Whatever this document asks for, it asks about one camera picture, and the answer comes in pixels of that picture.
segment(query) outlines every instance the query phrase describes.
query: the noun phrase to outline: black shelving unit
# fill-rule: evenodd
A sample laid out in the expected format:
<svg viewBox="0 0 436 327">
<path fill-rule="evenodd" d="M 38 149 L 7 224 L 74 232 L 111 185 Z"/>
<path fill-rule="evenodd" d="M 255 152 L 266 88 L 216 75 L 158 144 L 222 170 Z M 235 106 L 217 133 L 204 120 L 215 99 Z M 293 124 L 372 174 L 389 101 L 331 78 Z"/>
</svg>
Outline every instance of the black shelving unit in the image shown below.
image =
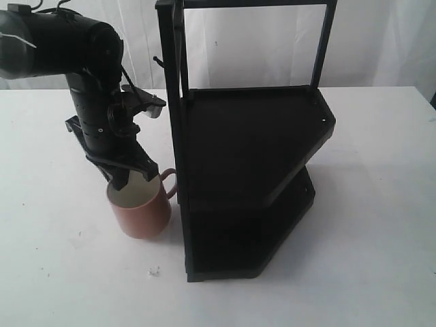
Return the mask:
<svg viewBox="0 0 436 327">
<path fill-rule="evenodd" d="M 310 85 L 190 89 L 184 10 L 326 5 Z M 336 123 L 318 90 L 337 0 L 159 0 L 188 281 L 258 276 L 315 197 L 305 168 Z"/>
</svg>

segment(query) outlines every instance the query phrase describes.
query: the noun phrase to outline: pink mug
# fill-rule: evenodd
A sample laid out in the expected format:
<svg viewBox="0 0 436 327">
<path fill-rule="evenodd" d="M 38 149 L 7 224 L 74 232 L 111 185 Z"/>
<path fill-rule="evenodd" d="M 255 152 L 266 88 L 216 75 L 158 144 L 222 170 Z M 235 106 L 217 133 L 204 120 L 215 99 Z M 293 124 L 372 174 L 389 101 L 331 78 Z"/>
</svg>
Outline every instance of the pink mug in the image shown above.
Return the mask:
<svg viewBox="0 0 436 327">
<path fill-rule="evenodd" d="M 126 235 L 133 238 L 152 238 L 160 234 L 171 218 L 168 201 L 177 192 L 177 183 L 167 193 L 162 181 L 171 174 L 173 168 L 147 182 L 140 172 L 130 171 L 129 182 L 120 191 L 112 183 L 106 194 L 118 223 Z"/>
</svg>

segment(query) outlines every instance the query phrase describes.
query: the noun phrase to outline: white table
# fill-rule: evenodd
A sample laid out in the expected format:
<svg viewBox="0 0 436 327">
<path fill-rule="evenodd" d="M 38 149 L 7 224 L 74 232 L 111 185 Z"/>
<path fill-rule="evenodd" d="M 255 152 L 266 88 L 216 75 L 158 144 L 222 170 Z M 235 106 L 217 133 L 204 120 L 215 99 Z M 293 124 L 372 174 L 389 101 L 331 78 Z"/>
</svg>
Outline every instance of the white table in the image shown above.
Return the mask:
<svg viewBox="0 0 436 327">
<path fill-rule="evenodd" d="M 69 92 L 1 91 L 0 326 L 435 326 L 436 111 L 408 87 L 322 93 L 313 208 L 259 278 L 187 283 L 176 200 L 159 241 L 124 236 Z M 174 166 L 168 109 L 137 122 Z"/>
</svg>

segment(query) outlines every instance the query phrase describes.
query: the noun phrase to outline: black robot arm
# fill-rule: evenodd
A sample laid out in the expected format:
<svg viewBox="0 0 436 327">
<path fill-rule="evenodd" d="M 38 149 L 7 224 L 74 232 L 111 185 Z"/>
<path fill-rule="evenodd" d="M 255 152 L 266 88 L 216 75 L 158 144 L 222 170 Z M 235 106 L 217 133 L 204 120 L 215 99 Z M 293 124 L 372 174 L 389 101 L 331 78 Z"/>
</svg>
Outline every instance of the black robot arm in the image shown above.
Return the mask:
<svg viewBox="0 0 436 327">
<path fill-rule="evenodd" d="M 140 128 L 133 118 L 142 111 L 157 118 L 166 105 L 137 89 L 127 74 L 130 85 L 120 89 L 122 57 L 123 41 L 104 22 L 59 7 L 50 14 L 21 4 L 0 11 L 0 76 L 65 74 L 77 112 L 67 128 L 117 189 L 127 184 L 130 170 L 147 180 L 158 175 L 136 141 Z"/>
</svg>

